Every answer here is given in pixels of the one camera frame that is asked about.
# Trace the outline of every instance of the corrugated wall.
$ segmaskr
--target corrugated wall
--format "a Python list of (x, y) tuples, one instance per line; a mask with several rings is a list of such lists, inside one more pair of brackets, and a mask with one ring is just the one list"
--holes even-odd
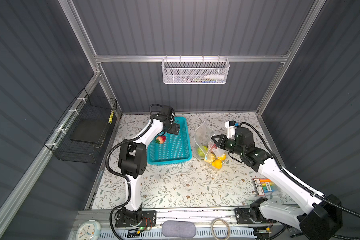
[[(98, 55), (281, 55), (313, 0), (73, 2)], [(226, 84), (185, 86), (163, 84), (157, 63), (103, 66), (124, 112), (147, 112), (148, 103), (244, 111), (257, 109), (279, 64), (231, 63)]]
[[(0, 0), (0, 207), (92, 75), (57, 1)], [(96, 171), (52, 158), (2, 239), (63, 239)]]
[(360, 212), (360, 0), (327, 1), (263, 118), (288, 170)]
[(152, 103), (180, 111), (256, 110), (280, 63), (231, 63), (226, 84), (164, 84), (161, 63), (102, 63), (120, 107), (148, 112)]

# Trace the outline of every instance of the table surface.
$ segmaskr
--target table surface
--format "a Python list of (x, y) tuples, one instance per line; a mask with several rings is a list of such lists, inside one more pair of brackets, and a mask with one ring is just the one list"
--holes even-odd
[[(192, 156), (198, 156), (194, 147), (193, 134), (204, 120), (216, 132), (225, 134), (226, 121), (248, 122), (265, 139), (255, 113), (192, 113), (176, 114), (176, 116), (187, 119)], [(125, 138), (134, 137), (147, 124), (148, 120), (149, 114), (123, 115), (114, 145)], [(257, 147), (265, 149), (256, 134), (254, 134), (254, 141)], [(120, 171), (117, 166), (119, 151), (117, 149), (109, 161), (111, 168), (116, 171)], [(231, 158), (227, 162), (220, 170), (214, 170), (204, 160), (195, 157), (182, 164), (148, 165), (142, 175), (143, 208), (221, 207), (251, 204), (258, 199), (252, 178), (264, 176), (256, 173), (244, 163), (240, 164)], [(291, 197), (280, 190), (272, 193), (268, 199), (281, 204), (295, 204)], [(112, 175), (105, 169), (92, 209), (112, 209), (124, 202), (124, 179)]]

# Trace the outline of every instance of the teal plastic basket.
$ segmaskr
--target teal plastic basket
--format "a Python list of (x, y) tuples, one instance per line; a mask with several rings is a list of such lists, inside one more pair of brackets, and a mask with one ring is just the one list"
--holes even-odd
[(180, 125), (178, 135), (165, 133), (166, 139), (163, 144), (156, 143), (156, 137), (149, 144), (147, 150), (149, 164), (176, 164), (189, 161), (192, 158), (187, 120), (184, 117), (175, 117), (175, 122)]

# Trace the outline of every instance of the clock face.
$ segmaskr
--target clock face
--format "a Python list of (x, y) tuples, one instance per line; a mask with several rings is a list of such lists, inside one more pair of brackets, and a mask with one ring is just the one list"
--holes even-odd
[(91, 240), (95, 234), (95, 225), (85, 224), (82, 225), (79, 231), (77, 232), (77, 239), (79, 240)]

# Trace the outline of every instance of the black wire basket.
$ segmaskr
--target black wire basket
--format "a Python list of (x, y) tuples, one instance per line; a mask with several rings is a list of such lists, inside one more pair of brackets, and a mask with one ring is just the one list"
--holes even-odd
[(56, 140), (44, 145), (59, 160), (96, 163), (101, 151), (106, 148), (104, 142), (109, 127), (113, 126), (116, 106), (115, 99), (88, 94), (75, 110), (69, 110), (72, 114), (63, 127), (56, 129), (56, 125)]

